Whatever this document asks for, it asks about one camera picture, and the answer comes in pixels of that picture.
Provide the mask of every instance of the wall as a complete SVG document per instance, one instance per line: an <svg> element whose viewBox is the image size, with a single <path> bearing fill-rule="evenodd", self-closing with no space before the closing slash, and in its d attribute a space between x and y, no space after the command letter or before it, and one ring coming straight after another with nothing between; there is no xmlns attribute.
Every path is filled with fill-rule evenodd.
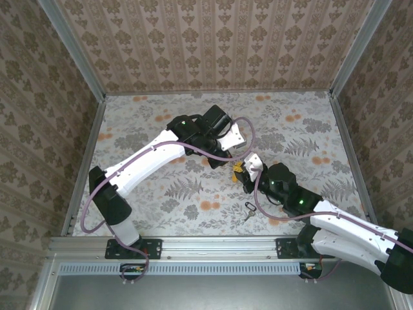
<svg viewBox="0 0 413 310"><path fill-rule="evenodd" d="M381 224L413 228L413 1L393 1L339 95Z"/></svg>
<svg viewBox="0 0 413 310"><path fill-rule="evenodd" d="M328 88L372 0L58 0L109 93Z"/></svg>
<svg viewBox="0 0 413 310"><path fill-rule="evenodd" d="M60 234L96 100L36 1L0 1L0 309L24 309Z"/></svg>

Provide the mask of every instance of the floral tablecloth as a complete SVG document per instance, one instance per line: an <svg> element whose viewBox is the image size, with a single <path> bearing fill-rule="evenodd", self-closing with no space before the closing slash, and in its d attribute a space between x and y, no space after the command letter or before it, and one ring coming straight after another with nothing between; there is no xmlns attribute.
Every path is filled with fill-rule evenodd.
<svg viewBox="0 0 413 310"><path fill-rule="evenodd" d="M283 162L301 186L319 193L342 209L364 218L363 207L326 92L271 92L114 96L106 111L91 167L119 163L154 139L166 124L182 114L203 114L219 105L233 118L248 117L257 131L254 150L271 165ZM246 123L243 134L251 138ZM232 151L241 154L246 147ZM85 235L79 218L88 197L85 188L74 236ZM270 213L285 216L280 207L259 195ZM150 175L127 197L133 221L144 236L296 234L303 224L278 222L257 213L244 222L254 203L242 184L232 181L232 164L212 170L206 158L192 155L171 161ZM86 226L102 220L95 205ZM94 236L109 236L106 227Z"/></svg>

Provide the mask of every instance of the metal key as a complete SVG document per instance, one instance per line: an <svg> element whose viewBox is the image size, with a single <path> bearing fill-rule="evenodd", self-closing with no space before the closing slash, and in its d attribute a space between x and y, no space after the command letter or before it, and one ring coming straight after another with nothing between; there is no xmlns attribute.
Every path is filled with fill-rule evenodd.
<svg viewBox="0 0 413 310"><path fill-rule="evenodd" d="M255 216L256 213L253 210L249 210L248 211L248 216L247 218L244 220L244 222L246 222L250 217Z"/></svg>

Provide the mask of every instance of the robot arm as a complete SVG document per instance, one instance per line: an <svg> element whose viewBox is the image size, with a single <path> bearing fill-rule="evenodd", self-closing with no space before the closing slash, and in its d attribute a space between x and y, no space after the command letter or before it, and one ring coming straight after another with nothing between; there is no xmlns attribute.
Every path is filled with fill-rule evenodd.
<svg viewBox="0 0 413 310"><path fill-rule="evenodd" d="M229 129L220 135L228 125L230 125ZM214 105L203 116L183 115L174 118L158 137L121 163L106 170L94 167L89 172L90 192L113 173L117 173L116 177L103 185L93 197L93 201L106 223L126 245L136 243L141 237L129 217L132 208L125 198L142 180L164 164L184 154L196 153L192 149L176 144L165 144L154 148L154 145L167 141L183 142L220 158L231 158L229 149L246 143L238 125L217 105ZM153 151L150 155L142 156L129 164L133 158L139 157L151 148ZM211 158L208 162L213 169L226 163Z"/></svg>
<svg viewBox="0 0 413 310"><path fill-rule="evenodd" d="M399 234L342 211L320 195L299 186L296 176L284 164L268 168L257 154L245 158L241 170L235 174L246 193L254 191L257 181L257 189L279 201L289 217L313 214L301 219L306 226L296 239L303 257L313 249L322 255L342 258L370 269L394 289L413 294L413 254L385 238L391 237L412 248L413 231L403 229Z"/></svg>

